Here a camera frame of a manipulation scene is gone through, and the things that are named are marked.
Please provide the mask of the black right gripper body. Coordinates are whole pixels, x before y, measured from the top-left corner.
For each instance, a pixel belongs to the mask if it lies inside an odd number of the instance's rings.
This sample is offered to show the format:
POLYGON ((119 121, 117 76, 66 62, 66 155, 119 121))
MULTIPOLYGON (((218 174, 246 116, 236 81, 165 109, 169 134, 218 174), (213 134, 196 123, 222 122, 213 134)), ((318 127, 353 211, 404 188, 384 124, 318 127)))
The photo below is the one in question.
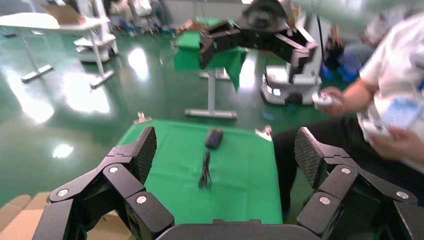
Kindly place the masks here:
POLYGON ((290 0, 254 0, 234 21, 239 33, 234 37, 238 47, 293 51, 296 43, 287 33, 295 27, 290 0))

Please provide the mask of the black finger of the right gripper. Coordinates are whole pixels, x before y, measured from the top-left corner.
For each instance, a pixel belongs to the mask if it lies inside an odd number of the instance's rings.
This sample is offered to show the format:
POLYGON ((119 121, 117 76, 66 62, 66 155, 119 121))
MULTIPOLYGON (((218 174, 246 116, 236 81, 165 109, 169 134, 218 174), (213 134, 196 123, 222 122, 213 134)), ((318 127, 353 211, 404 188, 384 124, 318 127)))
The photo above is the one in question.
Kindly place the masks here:
POLYGON ((215 53, 241 47, 247 28, 222 20, 199 31, 199 67, 205 69, 215 53))
POLYGON ((271 37, 270 52, 289 65, 288 82, 301 74, 304 66, 311 62, 318 48, 317 41, 303 27, 288 28, 271 37))

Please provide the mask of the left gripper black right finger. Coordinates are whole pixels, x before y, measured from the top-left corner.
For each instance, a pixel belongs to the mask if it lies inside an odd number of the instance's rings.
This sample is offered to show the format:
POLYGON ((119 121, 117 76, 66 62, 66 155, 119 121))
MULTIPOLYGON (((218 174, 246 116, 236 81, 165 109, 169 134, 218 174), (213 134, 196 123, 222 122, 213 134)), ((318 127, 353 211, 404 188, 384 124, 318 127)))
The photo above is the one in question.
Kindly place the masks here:
POLYGON ((298 225, 322 240, 423 239, 424 209, 414 194, 365 171, 306 127, 294 143, 296 162, 313 189, 298 225))

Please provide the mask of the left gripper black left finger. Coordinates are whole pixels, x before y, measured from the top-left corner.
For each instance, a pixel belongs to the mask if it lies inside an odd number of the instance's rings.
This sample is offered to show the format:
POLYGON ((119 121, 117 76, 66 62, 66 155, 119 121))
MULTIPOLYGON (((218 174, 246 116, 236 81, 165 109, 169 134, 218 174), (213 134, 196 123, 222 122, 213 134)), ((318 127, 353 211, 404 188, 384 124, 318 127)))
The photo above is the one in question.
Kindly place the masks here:
POLYGON ((157 239, 175 219, 145 186, 156 150, 152 126, 136 141, 113 147, 96 168, 51 192, 33 238, 85 240, 105 214, 115 211, 136 239, 157 239))

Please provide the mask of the person's right hand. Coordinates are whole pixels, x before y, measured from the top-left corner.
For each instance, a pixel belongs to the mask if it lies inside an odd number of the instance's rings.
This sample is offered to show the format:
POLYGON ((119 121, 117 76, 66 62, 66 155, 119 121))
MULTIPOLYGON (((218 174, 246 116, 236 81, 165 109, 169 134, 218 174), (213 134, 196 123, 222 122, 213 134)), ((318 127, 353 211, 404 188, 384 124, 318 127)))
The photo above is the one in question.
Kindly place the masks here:
POLYGON ((338 117, 345 113, 346 108, 346 99, 344 97, 344 94, 342 91, 336 87, 326 87, 320 91, 321 95, 324 95, 326 97, 330 97, 333 101, 332 104, 327 106, 321 106, 320 110, 331 116, 331 117, 338 117))

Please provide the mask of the person's left hand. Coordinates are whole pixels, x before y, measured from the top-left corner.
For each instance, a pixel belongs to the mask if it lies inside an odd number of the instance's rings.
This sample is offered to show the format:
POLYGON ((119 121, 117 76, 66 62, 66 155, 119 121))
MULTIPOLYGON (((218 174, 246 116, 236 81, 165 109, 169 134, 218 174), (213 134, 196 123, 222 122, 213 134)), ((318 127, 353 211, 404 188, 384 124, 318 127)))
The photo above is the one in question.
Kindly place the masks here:
POLYGON ((424 143, 411 130, 390 127, 389 137, 371 134, 369 144, 383 158, 401 161, 408 160, 415 164, 424 163, 424 143))

